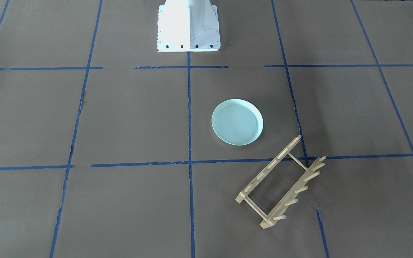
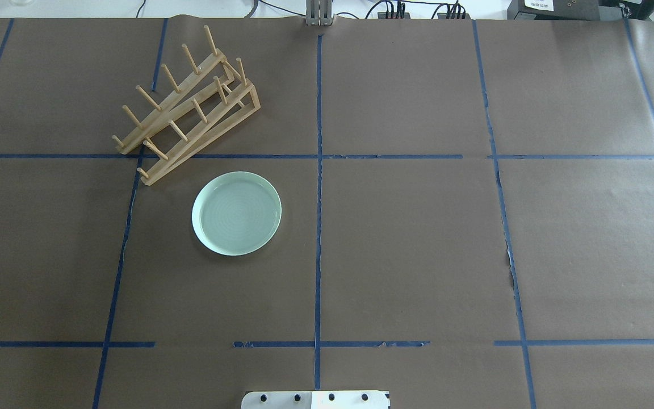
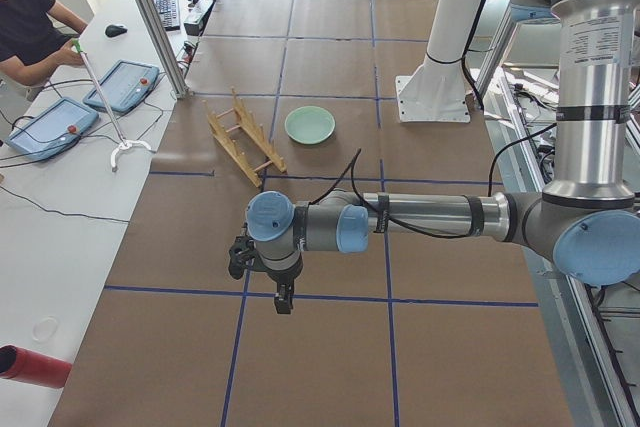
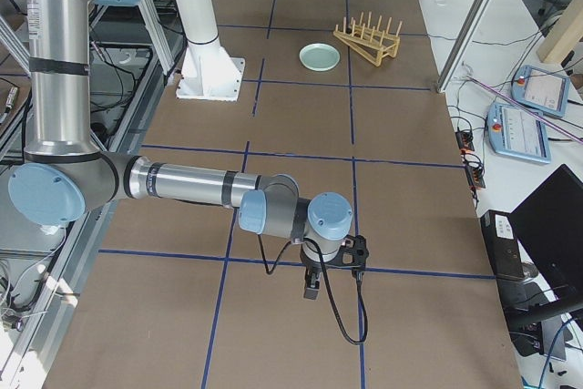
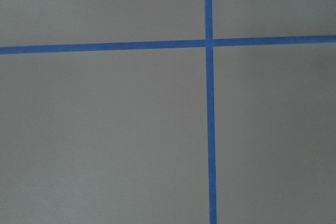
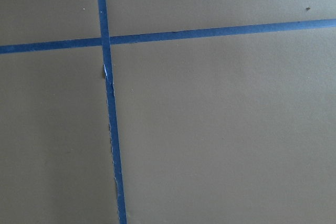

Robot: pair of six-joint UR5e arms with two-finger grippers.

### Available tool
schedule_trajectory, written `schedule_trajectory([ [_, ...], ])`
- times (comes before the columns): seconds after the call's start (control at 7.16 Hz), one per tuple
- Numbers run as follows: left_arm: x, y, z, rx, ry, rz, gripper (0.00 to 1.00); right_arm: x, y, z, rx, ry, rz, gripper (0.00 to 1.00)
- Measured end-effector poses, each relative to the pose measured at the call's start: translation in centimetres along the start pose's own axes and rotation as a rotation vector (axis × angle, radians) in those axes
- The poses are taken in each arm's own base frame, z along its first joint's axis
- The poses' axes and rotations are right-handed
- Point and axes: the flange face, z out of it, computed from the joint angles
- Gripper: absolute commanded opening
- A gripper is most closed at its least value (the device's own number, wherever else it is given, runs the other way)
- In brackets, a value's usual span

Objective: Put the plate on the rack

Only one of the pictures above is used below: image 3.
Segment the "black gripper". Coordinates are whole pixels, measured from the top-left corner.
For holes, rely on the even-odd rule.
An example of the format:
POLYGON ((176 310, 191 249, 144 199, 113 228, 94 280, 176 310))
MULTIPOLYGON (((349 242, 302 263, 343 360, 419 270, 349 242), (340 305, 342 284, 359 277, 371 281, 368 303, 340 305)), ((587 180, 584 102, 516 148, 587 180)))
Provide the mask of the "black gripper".
POLYGON ((292 313, 295 279, 301 272, 301 266, 292 266, 286 270, 271 270, 268 272, 268 276, 276 283, 274 306, 278 314, 289 315, 292 313))

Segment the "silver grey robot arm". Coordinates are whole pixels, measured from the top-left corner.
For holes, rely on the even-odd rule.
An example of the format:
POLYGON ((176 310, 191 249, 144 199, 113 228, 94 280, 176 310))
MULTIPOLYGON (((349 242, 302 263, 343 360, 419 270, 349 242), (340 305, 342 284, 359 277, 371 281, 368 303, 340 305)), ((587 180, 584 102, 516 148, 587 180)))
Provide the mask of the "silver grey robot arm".
POLYGON ((278 313, 293 308, 306 251, 362 252, 391 228, 433 238, 489 236, 530 248, 563 274, 592 286, 639 269, 639 217, 622 178, 630 117, 628 82, 639 0, 512 0, 519 19, 561 24, 555 167, 539 194, 485 197, 361 194, 333 190, 292 203, 267 191, 246 210, 229 272, 263 272, 278 313))

